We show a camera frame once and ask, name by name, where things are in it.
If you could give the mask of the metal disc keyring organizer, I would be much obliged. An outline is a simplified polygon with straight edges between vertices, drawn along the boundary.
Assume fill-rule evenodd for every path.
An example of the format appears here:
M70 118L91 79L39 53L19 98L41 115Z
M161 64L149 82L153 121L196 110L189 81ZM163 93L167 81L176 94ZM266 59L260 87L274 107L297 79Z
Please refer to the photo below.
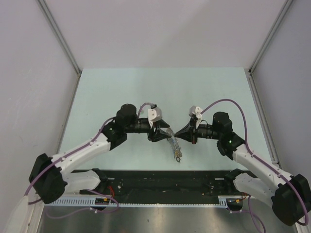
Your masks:
M178 140L175 138L175 133L171 128L167 128L166 132L171 136L170 138L167 138L167 141L169 142L173 153L174 153L174 158L177 162L180 163L181 157L182 157L182 152L181 148L179 146Z

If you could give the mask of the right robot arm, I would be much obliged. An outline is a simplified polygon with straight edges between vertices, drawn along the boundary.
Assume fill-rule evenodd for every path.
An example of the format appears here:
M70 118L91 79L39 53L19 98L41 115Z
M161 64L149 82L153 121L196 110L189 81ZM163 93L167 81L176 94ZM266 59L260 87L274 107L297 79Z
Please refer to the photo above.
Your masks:
M199 138L214 139L222 156L241 164L252 174L234 170L231 178L224 182L230 195L239 191L249 194L272 208L276 217L285 225L292 226L305 218L311 210L311 188L301 174L292 175L269 163L251 151L246 141L232 129L228 113L216 112L211 125L202 124L192 115L189 123L175 137L196 144Z

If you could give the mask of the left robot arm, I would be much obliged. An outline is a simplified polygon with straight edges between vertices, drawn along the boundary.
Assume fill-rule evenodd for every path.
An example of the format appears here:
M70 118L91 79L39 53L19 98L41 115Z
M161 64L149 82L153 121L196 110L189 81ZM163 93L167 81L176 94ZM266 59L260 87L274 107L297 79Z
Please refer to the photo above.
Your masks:
M161 109L152 103L148 105L150 109L147 117L140 118L140 109L132 104L124 104L88 141L51 157L46 154L38 156L29 176L30 185L25 195L34 189L40 199L49 204L63 194L81 190L90 189L97 194L104 193L107 190L107 181L98 169L78 173L74 170L96 156L120 146L129 133L145 133L151 142L170 138L171 135L164 131L169 128L169 124L163 120Z

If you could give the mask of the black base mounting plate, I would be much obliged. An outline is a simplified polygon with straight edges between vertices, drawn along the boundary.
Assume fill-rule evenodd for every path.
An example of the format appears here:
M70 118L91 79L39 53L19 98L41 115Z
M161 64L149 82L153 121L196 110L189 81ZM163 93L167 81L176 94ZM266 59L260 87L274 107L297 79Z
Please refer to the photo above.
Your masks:
M230 196L242 200L246 194L237 191L229 178L230 170L99 170L104 180L96 192L111 194L118 200L179 199L193 203L201 196Z

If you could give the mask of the right aluminium side rail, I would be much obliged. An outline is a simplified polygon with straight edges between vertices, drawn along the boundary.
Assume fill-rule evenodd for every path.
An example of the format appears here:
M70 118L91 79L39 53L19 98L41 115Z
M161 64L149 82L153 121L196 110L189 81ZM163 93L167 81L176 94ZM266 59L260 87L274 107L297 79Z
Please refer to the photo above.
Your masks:
M254 78L252 76L252 74L250 73L250 71L248 69L245 70L246 73L246 77L247 77L247 81L250 87L250 91L252 93L253 99L254 99L254 103L255 103L255 107L257 110L257 114L259 116L259 121L263 130L263 134L265 137L265 141L268 147L268 151L272 160L272 163L274 165L276 165L277 167L281 167L280 161L279 161L279 157L275 148L275 144L274 141L272 139L272 135L268 126L268 122L266 119L266 115L262 106L262 103L260 101L260 97L254 82Z

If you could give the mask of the left aluminium frame post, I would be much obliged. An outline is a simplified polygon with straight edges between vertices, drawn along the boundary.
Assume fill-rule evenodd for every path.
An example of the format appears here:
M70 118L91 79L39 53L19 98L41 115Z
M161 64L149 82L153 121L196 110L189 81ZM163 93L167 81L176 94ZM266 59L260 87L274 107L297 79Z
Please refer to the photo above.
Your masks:
M74 69L75 73L80 77L82 70L80 69L76 59L74 58L74 55L63 36L63 33L61 32L58 23L56 22L49 6L47 5L45 0L36 0L36 3L38 4L39 9L41 10L43 16L45 17L47 23L49 24L55 38L57 39L61 49L63 50L64 54L68 58L72 68Z

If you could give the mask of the aluminium frame post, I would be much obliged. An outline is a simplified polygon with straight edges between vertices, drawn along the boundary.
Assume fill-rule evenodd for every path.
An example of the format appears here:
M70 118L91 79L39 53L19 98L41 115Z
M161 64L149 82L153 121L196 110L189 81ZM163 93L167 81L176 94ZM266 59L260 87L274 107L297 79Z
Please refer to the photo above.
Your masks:
M282 5L277 17L275 18L267 36L265 37L263 44L261 45L258 53L256 54L250 68L248 69L248 73L253 75L254 71L256 70L258 64L260 63L261 59L263 58L265 52L267 51L268 47L272 43L279 27L281 26L283 20L285 19L288 11L295 3L295 0L286 0Z
M57 39L61 49L63 50L64 54L68 58L72 68L74 69L75 73L80 77L82 70L80 69L76 59L74 58L74 55L63 36L63 33L61 32L58 23L56 22L49 6L47 5L45 0L36 0L36 3L38 4L39 9L41 10L43 16L45 17L47 23L49 24L55 38Z

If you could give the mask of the right aluminium frame post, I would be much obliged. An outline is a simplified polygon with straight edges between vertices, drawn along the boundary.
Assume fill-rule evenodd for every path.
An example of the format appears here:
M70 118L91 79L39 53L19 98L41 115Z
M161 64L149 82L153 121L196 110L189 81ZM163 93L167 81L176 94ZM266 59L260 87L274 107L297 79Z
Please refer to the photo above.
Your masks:
M295 3L295 0L286 0L282 5L277 17L275 18L267 36L265 37L263 44L261 45L258 53L256 54L250 68L248 69L248 73L253 75L254 71L256 70L258 64L260 63L261 59L263 58L265 52L267 51L268 47L272 43L279 27L281 26L283 20L285 19L288 11Z

